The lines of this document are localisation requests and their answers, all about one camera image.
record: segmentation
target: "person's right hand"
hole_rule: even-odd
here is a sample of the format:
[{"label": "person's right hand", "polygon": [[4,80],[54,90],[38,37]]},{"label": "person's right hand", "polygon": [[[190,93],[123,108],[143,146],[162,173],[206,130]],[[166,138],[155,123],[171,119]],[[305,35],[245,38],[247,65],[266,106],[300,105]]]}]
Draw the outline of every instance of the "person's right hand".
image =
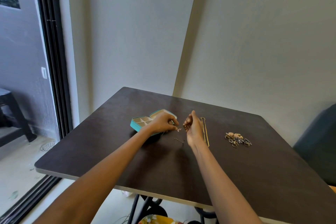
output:
[{"label": "person's right hand", "polygon": [[203,137],[203,124],[197,117],[196,112],[192,111],[191,114],[183,123],[183,127],[187,132],[188,145],[193,148],[198,143],[205,143]]}]

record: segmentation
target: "tabletop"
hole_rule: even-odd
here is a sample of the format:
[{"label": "tabletop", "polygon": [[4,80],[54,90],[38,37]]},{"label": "tabletop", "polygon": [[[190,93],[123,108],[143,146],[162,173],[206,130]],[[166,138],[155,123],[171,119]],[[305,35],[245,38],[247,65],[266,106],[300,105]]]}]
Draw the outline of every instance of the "tabletop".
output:
[{"label": "tabletop", "polygon": [[[180,128],[195,110],[206,118],[210,150],[260,217],[288,223],[334,223],[336,194],[259,115],[123,87],[36,163],[38,172],[76,179],[136,132],[132,118],[164,108]],[[239,133],[250,147],[233,148],[225,133]],[[116,188],[189,205],[211,201],[186,133],[150,137]]]}]

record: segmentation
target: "white wall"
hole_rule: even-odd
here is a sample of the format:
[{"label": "white wall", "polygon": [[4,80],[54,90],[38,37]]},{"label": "white wall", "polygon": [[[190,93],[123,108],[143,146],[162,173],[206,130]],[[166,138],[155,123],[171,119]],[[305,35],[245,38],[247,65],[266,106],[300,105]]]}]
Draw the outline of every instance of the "white wall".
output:
[{"label": "white wall", "polygon": [[259,114],[293,145],[335,103],[335,36],[336,0],[195,0],[174,95]]},{"label": "white wall", "polygon": [[91,92],[89,0],[59,0],[68,69],[73,126],[88,117]]},{"label": "white wall", "polygon": [[123,86],[172,95],[193,0],[91,0],[95,110]]}]

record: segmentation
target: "gold chain necklace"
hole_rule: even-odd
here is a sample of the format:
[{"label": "gold chain necklace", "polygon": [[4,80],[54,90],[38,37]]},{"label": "gold chain necklace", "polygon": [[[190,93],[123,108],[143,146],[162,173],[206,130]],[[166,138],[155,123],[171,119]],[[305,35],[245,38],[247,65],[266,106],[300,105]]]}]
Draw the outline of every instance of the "gold chain necklace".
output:
[{"label": "gold chain necklace", "polygon": [[201,117],[201,122],[202,122],[202,125],[203,125],[203,137],[204,137],[204,141],[205,141],[205,143],[207,143],[207,141],[208,141],[208,147],[209,147],[210,145],[209,145],[207,125],[205,124],[205,118],[204,117]]}]

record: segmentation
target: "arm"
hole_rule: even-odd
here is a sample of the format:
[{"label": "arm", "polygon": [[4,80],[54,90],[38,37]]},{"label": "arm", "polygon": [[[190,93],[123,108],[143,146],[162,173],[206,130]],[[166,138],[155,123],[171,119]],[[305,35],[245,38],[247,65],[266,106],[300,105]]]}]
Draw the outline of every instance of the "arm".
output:
[{"label": "arm", "polygon": [[191,112],[183,126],[219,223],[262,223],[205,144],[202,122],[195,111]]},{"label": "arm", "polygon": [[179,125],[175,117],[168,113],[158,115],[149,125],[75,181],[34,223],[91,223],[100,205],[143,143],[154,133],[177,130],[176,126],[168,123],[170,120],[176,126]]}]

